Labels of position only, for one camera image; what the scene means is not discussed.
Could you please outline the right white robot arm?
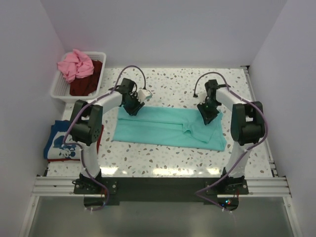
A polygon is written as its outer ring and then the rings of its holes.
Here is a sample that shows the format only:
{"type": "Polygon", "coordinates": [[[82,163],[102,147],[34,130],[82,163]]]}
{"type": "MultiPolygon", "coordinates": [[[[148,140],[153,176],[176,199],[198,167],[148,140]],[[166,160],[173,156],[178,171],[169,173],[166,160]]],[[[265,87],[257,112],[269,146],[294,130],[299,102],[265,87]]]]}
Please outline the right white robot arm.
{"type": "Polygon", "coordinates": [[[220,189],[231,194],[237,189],[236,178],[245,175],[245,167],[253,148],[261,144],[267,137],[266,120],[263,105],[259,101],[249,102],[235,94],[225,84],[217,80],[205,83],[206,97],[197,105],[205,125],[219,116],[218,106],[225,106],[231,111],[231,137],[233,149],[230,159],[223,169],[220,189]]]}

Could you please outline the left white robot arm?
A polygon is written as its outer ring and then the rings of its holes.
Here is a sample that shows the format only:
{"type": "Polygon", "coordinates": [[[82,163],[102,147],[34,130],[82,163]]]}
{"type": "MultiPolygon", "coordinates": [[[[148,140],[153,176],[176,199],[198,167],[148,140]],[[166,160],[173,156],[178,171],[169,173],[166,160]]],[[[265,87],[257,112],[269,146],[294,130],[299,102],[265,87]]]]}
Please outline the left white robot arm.
{"type": "Polygon", "coordinates": [[[101,135],[103,115],[113,108],[123,107],[129,115],[135,116],[145,101],[152,97],[152,93],[145,88],[134,91],[135,86],[134,81],[124,78],[120,85],[106,94],[89,101],[77,100],[74,104],[71,124],[64,138],[71,135],[74,143],[80,147],[80,177],[88,178],[85,188],[92,194],[102,189],[102,181],[97,178],[101,175],[97,142],[101,135]]]}

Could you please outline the teal t shirt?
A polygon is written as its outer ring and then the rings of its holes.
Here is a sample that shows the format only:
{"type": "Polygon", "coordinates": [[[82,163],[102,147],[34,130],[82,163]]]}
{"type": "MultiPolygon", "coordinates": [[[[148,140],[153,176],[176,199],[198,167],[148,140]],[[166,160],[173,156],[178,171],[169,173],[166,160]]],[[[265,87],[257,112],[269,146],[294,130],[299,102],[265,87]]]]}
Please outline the teal t shirt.
{"type": "Polygon", "coordinates": [[[224,151],[222,114],[205,125],[198,110],[143,107],[130,116],[119,109],[113,140],[180,148],[224,151]]]}

